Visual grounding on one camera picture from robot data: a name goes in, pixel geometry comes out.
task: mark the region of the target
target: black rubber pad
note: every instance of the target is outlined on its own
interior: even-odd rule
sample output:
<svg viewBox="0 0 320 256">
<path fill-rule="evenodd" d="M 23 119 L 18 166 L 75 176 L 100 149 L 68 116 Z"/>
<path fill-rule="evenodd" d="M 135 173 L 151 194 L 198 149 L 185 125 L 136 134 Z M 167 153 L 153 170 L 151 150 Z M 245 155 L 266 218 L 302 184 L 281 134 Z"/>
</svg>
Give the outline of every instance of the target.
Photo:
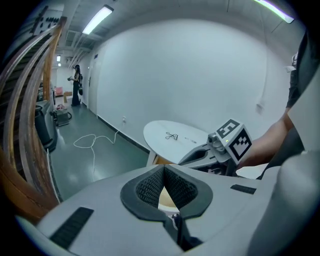
<svg viewBox="0 0 320 256">
<path fill-rule="evenodd" d="M 238 185 L 238 184 L 232 185 L 230 187 L 230 189 L 237 190 L 237 191 L 244 192 L 244 193 L 248 193 L 248 194 L 251 194 L 251 195 L 253 195 L 257 190 L 256 188 L 253 188 L 253 187 L 241 186 L 241 185 Z"/>
<path fill-rule="evenodd" d="M 81 229 L 84 227 L 91 214 L 92 209 L 79 207 L 50 237 L 51 241 L 58 246 L 68 249 L 71 243 L 76 239 Z"/>
</svg>

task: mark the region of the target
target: black mesh fabric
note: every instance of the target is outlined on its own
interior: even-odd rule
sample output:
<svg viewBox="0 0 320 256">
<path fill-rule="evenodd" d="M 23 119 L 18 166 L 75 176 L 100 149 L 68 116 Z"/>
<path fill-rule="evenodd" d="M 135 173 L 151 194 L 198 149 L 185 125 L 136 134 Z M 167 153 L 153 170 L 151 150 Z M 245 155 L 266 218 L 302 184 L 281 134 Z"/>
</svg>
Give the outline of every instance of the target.
<svg viewBox="0 0 320 256">
<path fill-rule="evenodd" d="M 167 168 L 164 168 L 164 176 L 164 186 L 178 209 L 196 198 L 198 190 L 194 184 Z"/>
<path fill-rule="evenodd" d="M 136 186 L 136 195 L 145 203 L 158 208 L 159 197 L 164 188 L 164 171 L 158 170 L 153 175 L 142 180 Z"/>
</svg>

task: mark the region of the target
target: person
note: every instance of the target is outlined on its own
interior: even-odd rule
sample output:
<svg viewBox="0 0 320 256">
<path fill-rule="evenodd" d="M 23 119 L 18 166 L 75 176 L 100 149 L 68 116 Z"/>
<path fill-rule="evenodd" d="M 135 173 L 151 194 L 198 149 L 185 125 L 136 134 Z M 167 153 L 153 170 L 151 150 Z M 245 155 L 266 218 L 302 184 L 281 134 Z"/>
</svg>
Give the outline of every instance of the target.
<svg viewBox="0 0 320 256">
<path fill-rule="evenodd" d="M 312 37 L 310 32 L 306 32 L 297 55 L 292 58 L 292 65 L 296 69 L 290 73 L 289 97 L 282 117 L 262 137 L 252 142 L 247 156 L 237 167 L 240 169 L 245 166 L 268 163 L 261 176 L 257 178 L 259 180 L 262 179 L 267 169 L 281 166 L 289 157 L 305 150 L 299 134 L 288 116 L 288 111 L 304 92 L 319 66 L 320 50 L 314 38 L 316 37 Z"/>
<path fill-rule="evenodd" d="M 73 92 L 72 92 L 72 107 L 80 105 L 80 100 L 78 96 L 78 91 L 79 91 L 79 82 L 80 82 L 80 76 L 81 76 L 81 71 L 80 71 L 80 66 L 75 65 L 75 74 L 74 78 L 70 77 L 70 80 L 73 81 Z"/>
</svg>

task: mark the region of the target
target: cardboard box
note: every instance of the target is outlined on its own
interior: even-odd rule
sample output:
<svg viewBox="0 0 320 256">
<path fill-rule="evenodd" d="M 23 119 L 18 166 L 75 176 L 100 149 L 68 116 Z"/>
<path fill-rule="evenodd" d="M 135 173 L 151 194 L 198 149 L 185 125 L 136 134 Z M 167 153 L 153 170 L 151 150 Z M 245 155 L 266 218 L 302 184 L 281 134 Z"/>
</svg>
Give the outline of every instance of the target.
<svg viewBox="0 0 320 256">
<path fill-rule="evenodd" d="M 63 102 L 64 103 L 68 103 L 67 102 L 67 96 L 72 96 L 72 92 L 71 91 L 65 91 L 63 94 Z"/>
</svg>

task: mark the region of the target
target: green floor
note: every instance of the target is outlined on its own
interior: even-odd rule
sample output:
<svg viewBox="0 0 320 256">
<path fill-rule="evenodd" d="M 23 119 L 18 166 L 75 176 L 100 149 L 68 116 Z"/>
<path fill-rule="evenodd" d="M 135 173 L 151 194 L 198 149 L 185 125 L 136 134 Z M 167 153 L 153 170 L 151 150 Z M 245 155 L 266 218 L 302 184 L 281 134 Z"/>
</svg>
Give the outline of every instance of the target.
<svg viewBox="0 0 320 256">
<path fill-rule="evenodd" d="M 63 200 L 93 182 L 93 153 L 91 149 L 76 148 L 74 142 L 88 134 L 107 136 L 111 140 L 115 135 L 83 104 L 69 107 L 68 111 L 71 112 L 72 119 L 68 125 L 57 128 L 57 145 L 51 153 L 55 183 Z M 93 139 L 94 136 L 83 138 L 77 145 L 88 147 Z M 145 167 L 148 160 L 146 152 L 118 135 L 114 145 L 105 138 L 99 138 L 93 149 L 95 181 Z"/>
</svg>

